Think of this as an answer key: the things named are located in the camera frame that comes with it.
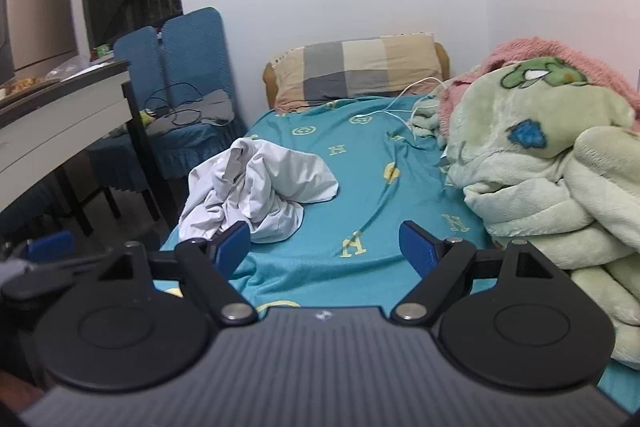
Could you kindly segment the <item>grey cloth on chair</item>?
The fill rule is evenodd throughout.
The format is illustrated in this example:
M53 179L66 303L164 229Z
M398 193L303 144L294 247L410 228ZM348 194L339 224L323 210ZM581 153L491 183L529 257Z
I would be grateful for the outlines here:
M145 114L151 117L151 122L145 127L149 136L184 130L196 124L221 127L234 119L232 102L224 90L210 92L196 101L176 107L151 109Z

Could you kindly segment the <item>white t-shirt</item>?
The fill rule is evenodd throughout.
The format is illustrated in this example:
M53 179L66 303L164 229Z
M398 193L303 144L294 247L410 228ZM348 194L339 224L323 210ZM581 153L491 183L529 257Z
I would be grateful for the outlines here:
M324 160L262 139L241 138L188 174L178 237L212 239L238 222L254 243L285 241L302 226L304 206L340 188Z

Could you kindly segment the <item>blue covered chair front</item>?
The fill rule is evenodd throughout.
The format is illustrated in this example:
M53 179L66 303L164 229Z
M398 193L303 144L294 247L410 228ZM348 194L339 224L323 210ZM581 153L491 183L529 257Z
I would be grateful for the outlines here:
M164 73L160 59L160 44L156 30L151 26L124 35L114 44L114 59L129 63L128 72L132 92L143 128L155 119L151 98L164 89ZM146 184L127 128L122 126L105 135L87 148L93 173L99 184L117 191L137 192L153 221L160 219L153 196Z

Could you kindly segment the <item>blue covered chair rear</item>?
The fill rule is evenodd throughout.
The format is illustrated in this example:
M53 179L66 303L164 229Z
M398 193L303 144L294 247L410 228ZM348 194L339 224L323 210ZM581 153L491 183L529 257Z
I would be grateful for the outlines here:
M219 12L208 6L168 20L162 36L170 107L224 90L234 110L234 119L221 127L196 124L154 136L152 145L163 176L179 179L200 162L225 150L247 127L240 115Z

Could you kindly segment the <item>white desk with dark top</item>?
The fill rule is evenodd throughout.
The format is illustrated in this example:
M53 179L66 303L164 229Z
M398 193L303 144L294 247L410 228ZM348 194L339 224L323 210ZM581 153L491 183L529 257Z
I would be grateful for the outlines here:
M126 61L57 81L1 109L1 207L120 126L160 215L173 225L176 203L143 128Z

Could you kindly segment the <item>teal patterned bed sheet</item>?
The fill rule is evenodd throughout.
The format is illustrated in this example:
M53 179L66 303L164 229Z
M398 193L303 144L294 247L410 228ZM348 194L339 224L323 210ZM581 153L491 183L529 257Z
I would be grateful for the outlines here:
M421 95L343 98L280 115L268 113L247 139L321 157L340 184L329 202L304 206L285 241L258 244L233 273L233 286L259 310L273 306L380 306L390 309L416 279L398 230L411 220L437 237L503 247L448 184L444 150L416 135L409 119ZM639 405L639 364L613 355L601 388L628 410Z

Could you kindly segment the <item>green fleece blanket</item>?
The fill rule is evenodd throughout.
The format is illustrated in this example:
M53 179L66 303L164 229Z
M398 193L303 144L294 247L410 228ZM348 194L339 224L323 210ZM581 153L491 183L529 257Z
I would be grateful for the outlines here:
M514 61L464 90L444 84L409 124L433 135L448 184L498 245L533 244L608 314L613 357L639 364L639 135L630 103L584 65Z

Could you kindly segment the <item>blue covered chair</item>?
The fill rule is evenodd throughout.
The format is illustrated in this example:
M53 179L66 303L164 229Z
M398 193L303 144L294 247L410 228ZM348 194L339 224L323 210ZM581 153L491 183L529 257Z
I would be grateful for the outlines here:
M221 127L196 124L154 136L152 145L163 176L179 179L200 162L225 150L247 127L240 115L219 12L208 6L168 20L162 36L170 107L224 90L234 110L234 119Z
M114 44L114 59L129 63L128 72L132 92L143 128L155 119L151 98L164 89L164 73L160 59L160 44L156 30L151 26L124 35ZM153 196L146 184L127 128L122 126L105 135L87 148L93 173L99 184L117 191L137 192L153 221L160 219Z

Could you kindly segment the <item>brown cardboard box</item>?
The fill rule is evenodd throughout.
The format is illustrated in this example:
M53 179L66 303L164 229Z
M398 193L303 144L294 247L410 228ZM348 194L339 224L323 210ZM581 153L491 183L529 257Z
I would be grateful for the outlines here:
M78 54L70 0L6 0L17 76L43 76Z

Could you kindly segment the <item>checkered beige grey pillow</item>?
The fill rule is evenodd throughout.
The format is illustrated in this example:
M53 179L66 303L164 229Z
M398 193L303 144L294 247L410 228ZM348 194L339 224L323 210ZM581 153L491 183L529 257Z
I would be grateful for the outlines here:
M262 73L269 107L281 114L343 98L427 94L449 77L448 53L424 32L300 46Z

